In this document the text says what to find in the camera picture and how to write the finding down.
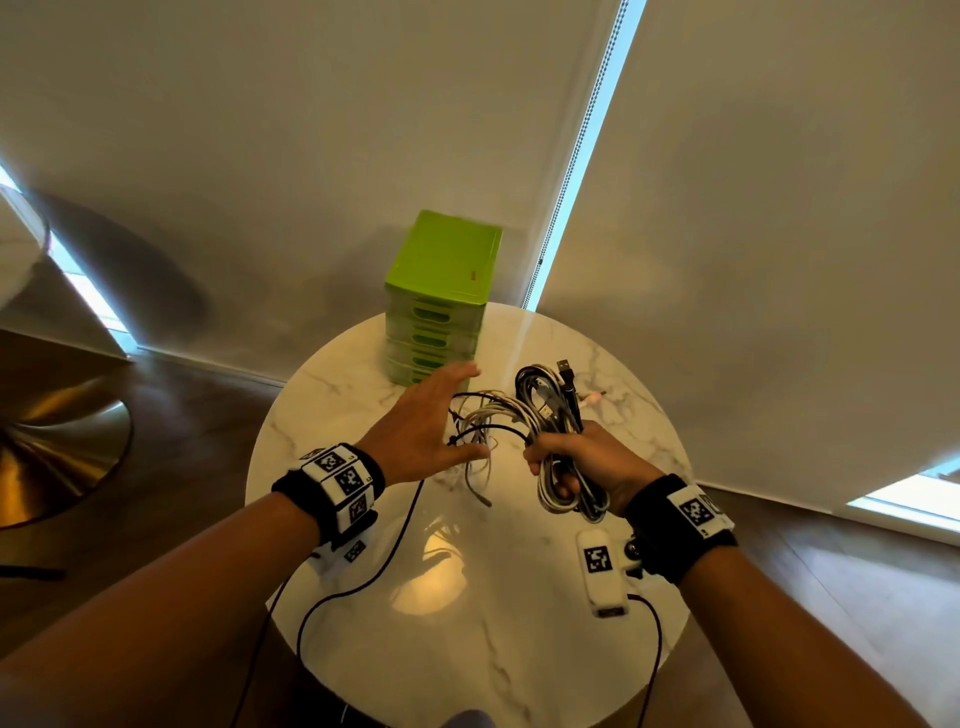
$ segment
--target green drawer handle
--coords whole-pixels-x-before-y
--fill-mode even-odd
[[[446,349],[446,342],[443,339],[435,339],[432,336],[424,336],[421,333],[414,334],[414,341],[416,341],[418,344],[423,344],[425,347]]]
[[[448,324],[450,322],[449,314],[431,311],[427,308],[419,308],[418,306],[414,306],[414,316],[424,321],[435,321],[438,324]]]
[[[427,369],[440,369],[444,365],[442,361],[421,359],[419,356],[414,356],[414,364],[416,364],[418,367],[426,367]]]

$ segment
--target person's right arm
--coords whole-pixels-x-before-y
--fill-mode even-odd
[[[583,435],[543,434],[524,452],[536,474],[547,453],[572,457],[611,494],[611,512],[663,472],[597,423]],[[571,490],[572,477],[564,483]],[[856,653],[755,567],[719,546],[684,575],[681,594],[757,728],[925,728],[917,712]]]

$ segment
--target coiled cable bundle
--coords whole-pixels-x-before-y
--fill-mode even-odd
[[[482,400],[477,409],[467,414],[463,412],[462,403],[460,411],[451,410],[457,428],[455,438],[463,440],[465,435],[472,432],[472,442],[487,443],[490,429],[495,427],[512,431],[522,437],[529,446],[542,432],[583,432],[577,393],[573,386],[573,371],[566,360],[558,362],[558,366],[559,374],[542,364],[532,364],[520,369],[514,380],[516,394],[513,397],[499,390],[460,392],[454,395],[455,399],[476,397]],[[525,425],[527,434],[524,435],[512,427],[493,425],[492,418],[496,416],[509,417],[513,422]],[[485,505],[491,505],[489,500],[473,489],[469,472],[467,465],[466,478],[470,491]],[[580,481],[579,493],[570,493],[563,488],[561,476],[565,473],[572,474]],[[537,495],[540,505],[550,513],[577,511],[590,523],[602,521],[610,506],[610,497],[606,491],[586,478],[572,459],[559,455],[547,455],[541,463]]]

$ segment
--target person's left hand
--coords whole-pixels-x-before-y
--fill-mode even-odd
[[[480,374],[472,361],[447,364],[400,395],[356,447],[376,460],[387,485],[430,475],[490,456],[486,445],[449,447],[444,442],[447,409],[464,379]]]

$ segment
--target wooden floor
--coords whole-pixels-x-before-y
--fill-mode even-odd
[[[135,426],[118,472],[70,511],[0,531],[0,563],[68,571],[55,583],[0,580],[0,654],[243,505],[247,462],[276,388],[149,359],[112,376]],[[748,555],[773,579],[934,726],[960,725],[960,549],[712,495],[736,521]],[[227,726],[257,626],[197,666],[176,694],[159,696],[151,724]],[[343,704],[298,668],[272,631],[241,725],[336,724],[342,713]],[[635,722],[633,704],[605,724]],[[349,711],[344,723],[367,721]],[[693,620],[660,672],[646,725],[749,725]]]

